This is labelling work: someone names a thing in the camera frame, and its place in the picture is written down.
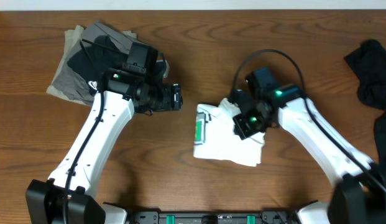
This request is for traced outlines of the folded black Nike garment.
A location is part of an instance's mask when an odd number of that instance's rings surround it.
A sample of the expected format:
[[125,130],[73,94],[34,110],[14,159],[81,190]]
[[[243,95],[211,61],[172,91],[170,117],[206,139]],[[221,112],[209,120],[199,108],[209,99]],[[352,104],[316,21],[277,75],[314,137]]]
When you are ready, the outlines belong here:
[[128,58],[127,54],[120,53],[109,36],[101,35],[95,38],[94,43],[95,45],[86,43],[85,50],[78,51],[67,62],[84,79],[92,96],[97,92],[99,75],[109,68],[121,66]]

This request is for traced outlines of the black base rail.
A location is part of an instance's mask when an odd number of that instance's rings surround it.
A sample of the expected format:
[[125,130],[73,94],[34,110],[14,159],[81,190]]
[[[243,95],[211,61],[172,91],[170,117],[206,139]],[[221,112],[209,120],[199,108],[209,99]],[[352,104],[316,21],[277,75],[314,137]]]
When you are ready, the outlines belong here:
[[159,209],[125,209],[130,224],[299,224],[295,212],[264,210],[237,213],[162,212]]

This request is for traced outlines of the black crumpled garment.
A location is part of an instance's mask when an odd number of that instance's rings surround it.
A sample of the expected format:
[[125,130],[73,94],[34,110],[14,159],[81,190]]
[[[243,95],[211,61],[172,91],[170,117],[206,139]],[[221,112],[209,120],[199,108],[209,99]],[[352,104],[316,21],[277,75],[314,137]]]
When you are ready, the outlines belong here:
[[386,167],[386,50],[378,40],[369,39],[344,60],[359,80],[361,103],[384,112],[375,120],[374,139],[379,165]]

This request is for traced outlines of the white t-shirt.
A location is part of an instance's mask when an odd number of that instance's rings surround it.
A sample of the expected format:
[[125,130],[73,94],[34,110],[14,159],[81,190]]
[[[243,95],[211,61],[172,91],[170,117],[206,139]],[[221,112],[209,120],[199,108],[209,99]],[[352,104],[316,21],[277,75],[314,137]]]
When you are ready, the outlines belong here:
[[232,161],[255,167],[261,163],[264,133],[242,140],[234,133],[232,118],[241,110],[223,98],[218,106],[199,104],[196,108],[196,126],[193,156],[197,159]]

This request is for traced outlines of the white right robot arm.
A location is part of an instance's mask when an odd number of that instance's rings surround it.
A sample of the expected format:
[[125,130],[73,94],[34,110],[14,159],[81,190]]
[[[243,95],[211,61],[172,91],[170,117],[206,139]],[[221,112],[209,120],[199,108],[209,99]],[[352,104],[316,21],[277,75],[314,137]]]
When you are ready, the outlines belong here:
[[298,223],[386,223],[386,167],[347,142],[296,85],[264,88],[253,98],[232,89],[242,111],[233,120],[241,139],[273,124],[290,133],[319,164],[333,186],[330,203],[313,202],[295,213]]

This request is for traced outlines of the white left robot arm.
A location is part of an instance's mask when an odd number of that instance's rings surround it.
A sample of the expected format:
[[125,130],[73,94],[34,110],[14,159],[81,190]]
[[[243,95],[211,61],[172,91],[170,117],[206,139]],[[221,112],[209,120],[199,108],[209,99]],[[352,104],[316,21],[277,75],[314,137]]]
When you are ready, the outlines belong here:
[[181,86],[153,76],[110,68],[102,90],[67,155],[43,182],[25,193],[32,223],[126,223],[127,210],[96,200],[104,165],[126,124],[136,113],[178,111]]

